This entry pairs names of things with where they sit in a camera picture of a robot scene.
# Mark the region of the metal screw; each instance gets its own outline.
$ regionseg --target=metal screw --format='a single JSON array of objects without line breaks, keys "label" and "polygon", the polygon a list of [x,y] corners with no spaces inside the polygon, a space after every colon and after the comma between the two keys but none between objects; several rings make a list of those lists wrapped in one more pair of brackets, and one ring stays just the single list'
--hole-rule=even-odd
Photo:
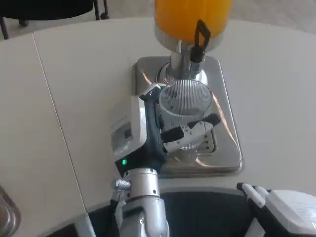
[{"label": "metal screw", "polygon": [[130,190],[131,183],[123,179],[115,179],[112,181],[112,188],[115,190]]}]

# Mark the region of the white device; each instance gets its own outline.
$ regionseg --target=white device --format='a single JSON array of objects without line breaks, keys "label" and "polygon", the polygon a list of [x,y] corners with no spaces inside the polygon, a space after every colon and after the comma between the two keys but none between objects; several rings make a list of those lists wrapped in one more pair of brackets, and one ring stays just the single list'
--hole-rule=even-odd
[{"label": "white device", "polygon": [[291,190],[237,186],[253,204],[256,213],[246,237],[316,236],[316,197]]}]

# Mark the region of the gray floor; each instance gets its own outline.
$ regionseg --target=gray floor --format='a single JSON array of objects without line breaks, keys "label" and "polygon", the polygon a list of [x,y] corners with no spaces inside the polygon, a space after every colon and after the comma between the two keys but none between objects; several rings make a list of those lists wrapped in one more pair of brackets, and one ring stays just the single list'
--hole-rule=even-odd
[{"label": "gray floor", "polygon": [[[108,0],[111,18],[153,16],[155,0]],[[103,2],[99,0],[100,10]],[[231,18],[290,27],[316,34],[316,0],[234,0]],[[95,20],[94,11],[56,21],[31,21],[21,28],[17,20],[6,19],[10,37],[49,27]]]}]

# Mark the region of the black lever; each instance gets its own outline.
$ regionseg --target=black lever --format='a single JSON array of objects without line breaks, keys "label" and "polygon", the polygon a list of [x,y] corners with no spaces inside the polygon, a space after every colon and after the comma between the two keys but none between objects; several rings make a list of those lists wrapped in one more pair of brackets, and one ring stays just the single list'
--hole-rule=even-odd
[{"label": "black lever", "polygon": [[[204,42],[202,45],[199,43],[199,35],[204,37]],[[205,50],[208,45],[209,39],[211,38],[211,32],[208,29],[204,21],[199,19],[197,21],[196,32],[194,35],[194,46],[191,49],[190,60],[194,63],[200,63],[204,59]]]}]

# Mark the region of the metal drip tray grate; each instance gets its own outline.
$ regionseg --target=metal drip tray grate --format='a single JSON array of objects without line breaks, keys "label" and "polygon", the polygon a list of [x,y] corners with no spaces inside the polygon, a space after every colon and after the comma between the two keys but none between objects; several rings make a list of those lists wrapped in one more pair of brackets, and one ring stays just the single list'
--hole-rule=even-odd
[{"label": "metal drip tray grate", "polygon": [[[168,57],[144,57],[135,64],[136,93],[143,91],[151,82],[156,82],[157,72],[166,65]],[[204,142],[194,150],[181,150],[168,158],[160,175],[166,178],[207,177],[234,172],[242,167],[242,157],[234,120],[227,96],[219,62],[206,57],[199,81],[213,93],[212,113],[221,117],[221,122],[207,134]]]}]

